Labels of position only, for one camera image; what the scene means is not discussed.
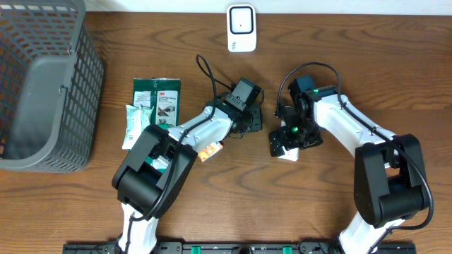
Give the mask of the white slim box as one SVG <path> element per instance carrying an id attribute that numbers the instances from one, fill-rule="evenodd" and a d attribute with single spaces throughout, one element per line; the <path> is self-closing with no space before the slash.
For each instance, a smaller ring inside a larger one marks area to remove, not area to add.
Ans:
<path id="1" fill-rule="evenodd" d="M 298 130 L 288 126 L 285 121 L 281 121 L 280 128 L 277 131 L 279 155 L 278 158 L 296 162 L 299 159 L 298 145 L 294 144 L 293 139 L 296 138 Z"/>

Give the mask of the orange tissue pack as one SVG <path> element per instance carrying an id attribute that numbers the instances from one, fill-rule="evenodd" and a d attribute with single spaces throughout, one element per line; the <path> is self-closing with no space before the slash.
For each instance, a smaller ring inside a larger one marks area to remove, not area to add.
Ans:
<path id="1" fill-rule="evenodd" d="M 206 148 L 198 153 L 198 158 L 205 162 L 210 159 L 213 155 L 217 154 L 223 148 L 223 144 L 220 141 L 209 144 Z"/>

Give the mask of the green white gloves package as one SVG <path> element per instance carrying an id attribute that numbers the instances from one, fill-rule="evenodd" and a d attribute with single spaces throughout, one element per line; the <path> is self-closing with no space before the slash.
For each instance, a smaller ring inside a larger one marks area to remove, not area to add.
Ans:
<path id="1" fill-rule="evenodd" d="M 136 78 L 133 80 L 131 106 L 153 107 L 150 125 L 155 124 L 162 129 L 175 127 L 178 125 L 180 88 L 179 79 Z"/>

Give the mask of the mint wet wipes pack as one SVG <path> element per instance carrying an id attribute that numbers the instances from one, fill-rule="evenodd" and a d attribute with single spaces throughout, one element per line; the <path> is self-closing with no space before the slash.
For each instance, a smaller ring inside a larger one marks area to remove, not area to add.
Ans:
<path id="1" fill-rule="evenodd" d="M 150 125 L 153 107 L 126 105 L 126 133 L 122 144 L 123 150 L 130 150 L 144 129 Z"/>

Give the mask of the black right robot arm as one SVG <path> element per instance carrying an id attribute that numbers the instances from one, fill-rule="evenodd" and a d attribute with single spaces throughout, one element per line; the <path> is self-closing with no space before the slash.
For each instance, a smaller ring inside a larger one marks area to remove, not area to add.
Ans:
<path id="1" fill-rule="evenodd" d="M 396 135 L 366 117 L 335 86 L 317 88 L 311 77 L 293 80 L 291 106 L 279 104 L 282 126 L 270 133 L 274 157 L 297 160 L 299 151 L 322 144 L 331 133 L 353 156 L 357 214 L 334 242 L 302 240 L 300 253 L 415 253 L 411 243 L 384 238 L 419 211 L 429 208 L 422 148 L 411 135 Z"/>

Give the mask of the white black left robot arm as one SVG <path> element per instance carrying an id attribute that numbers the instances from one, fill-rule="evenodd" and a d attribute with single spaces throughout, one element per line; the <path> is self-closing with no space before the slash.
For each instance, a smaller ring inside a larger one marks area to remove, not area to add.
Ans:
<path id="1" fill-rule="evenodd" d="M 150 253 L 156 247 L 158 220 L 176 200 L 199 152 L 231 133 L 260 131 L 256 98 L 262 96 L 262 88 L 242 78 L 192 120 L 168 129 L 145 128 L 112 179 L 124 211 L 115 253 Z"/>

